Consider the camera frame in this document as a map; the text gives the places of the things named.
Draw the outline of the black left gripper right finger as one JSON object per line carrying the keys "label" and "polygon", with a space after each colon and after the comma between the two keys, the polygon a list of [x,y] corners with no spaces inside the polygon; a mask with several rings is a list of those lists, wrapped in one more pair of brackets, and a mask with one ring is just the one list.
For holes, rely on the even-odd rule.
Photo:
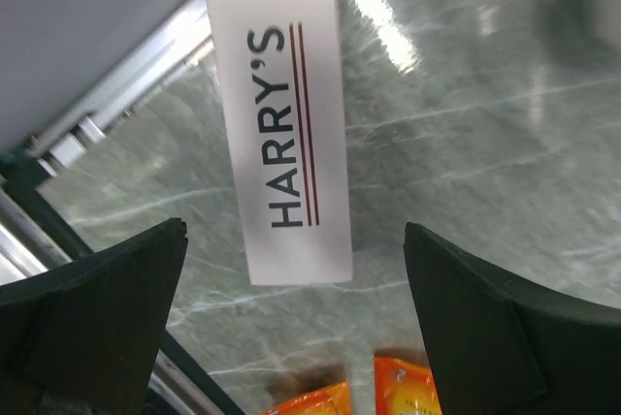
{"label": "black left gripper right finger", "polygon": [[620,311],[407,224],[409,288],[445,414],[617,414]]}

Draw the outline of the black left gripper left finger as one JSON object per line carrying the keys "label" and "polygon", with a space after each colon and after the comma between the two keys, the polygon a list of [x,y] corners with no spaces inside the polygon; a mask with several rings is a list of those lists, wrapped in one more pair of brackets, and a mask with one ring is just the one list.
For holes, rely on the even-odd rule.
{"label": "black left gripper left finger", "polygon": [[168,219],[106,250],[1,288],[1,411],[45,396],[137,414],[188,246]]}

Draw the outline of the white Harry's box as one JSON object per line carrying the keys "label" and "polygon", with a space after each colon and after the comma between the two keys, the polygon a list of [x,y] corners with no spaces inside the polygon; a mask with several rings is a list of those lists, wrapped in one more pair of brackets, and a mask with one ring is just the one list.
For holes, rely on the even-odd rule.
{"label": "white Harry's box", "polygon": [[353,276],[336,0],[207,0],[254,285]]}

